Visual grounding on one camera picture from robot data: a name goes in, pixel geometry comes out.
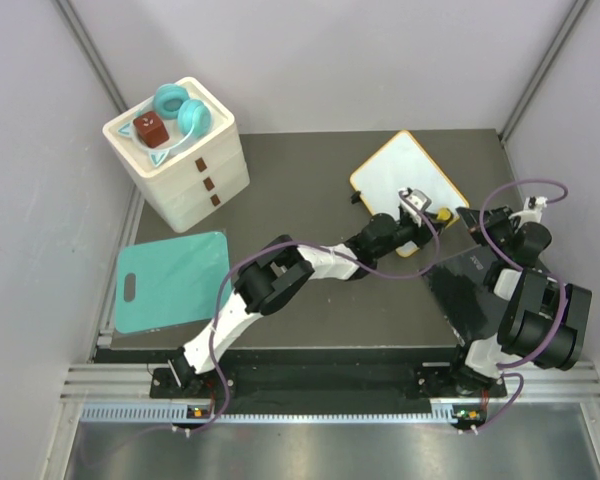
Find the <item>yellow bone-shaped eraser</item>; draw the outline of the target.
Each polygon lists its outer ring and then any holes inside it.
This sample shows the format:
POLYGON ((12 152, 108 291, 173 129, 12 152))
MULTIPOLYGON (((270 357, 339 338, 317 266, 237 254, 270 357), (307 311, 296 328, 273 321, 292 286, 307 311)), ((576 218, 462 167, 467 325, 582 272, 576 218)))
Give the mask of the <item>yellow bone-shaped eraser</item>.
POLYGON ((453 219, 453 213, 446 207, 438 210, 436 214, 436 221, 440 223, 447 223, 453 219))

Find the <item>yellow-framed whiteboard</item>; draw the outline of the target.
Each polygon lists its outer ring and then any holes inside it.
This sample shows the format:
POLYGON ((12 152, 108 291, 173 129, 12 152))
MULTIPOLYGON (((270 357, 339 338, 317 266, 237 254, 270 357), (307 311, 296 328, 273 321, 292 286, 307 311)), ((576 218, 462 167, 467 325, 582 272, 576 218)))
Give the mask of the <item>yellow-framed whiteboard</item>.
POLYGON ((398 190, 421 190, 432 201, 426 214, 436 219, 441 208, 459 219, 457 209, 467 207, 469 201, 444 173, 426 150, 408 131, 394 135, 376 153, 358 167, 349 178, 354 191, 360 191, 360 200, 370 214, 387 213, 400 217, 398 190))

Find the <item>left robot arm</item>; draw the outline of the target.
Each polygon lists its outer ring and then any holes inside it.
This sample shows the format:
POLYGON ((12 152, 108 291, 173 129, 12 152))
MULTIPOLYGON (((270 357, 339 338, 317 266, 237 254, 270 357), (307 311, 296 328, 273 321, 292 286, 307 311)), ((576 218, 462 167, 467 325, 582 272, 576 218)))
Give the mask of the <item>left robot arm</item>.
POLYGON ((430 213, 407 204, 399 211, 398 219, 373 215, 359 233, 331 247, 282 235, 236 265, 221 281, 210 322, 168 361, 174 387, 185 396, 200 394, 206 373, 217 367, 228 347, 255 321, 285 307, 308 281, 354 281, 376 274, 379 259, 410 242, 440 247, 439 235, 452 220, 450 210, 430 213))

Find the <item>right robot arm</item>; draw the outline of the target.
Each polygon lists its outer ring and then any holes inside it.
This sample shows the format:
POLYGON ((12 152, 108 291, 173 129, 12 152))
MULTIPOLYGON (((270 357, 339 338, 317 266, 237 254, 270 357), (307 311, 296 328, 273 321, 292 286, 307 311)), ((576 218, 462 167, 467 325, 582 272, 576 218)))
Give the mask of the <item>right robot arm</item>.
POLYGON ((552 235, 540 214, 507 206, 458 214, 476 245, 429 279, 459 342, 449 388, 461 396, 487 390, 505 365, 525 357, 542 369, 570 369, 582 351, 592 293, 560 286, 541 262, 552 235))

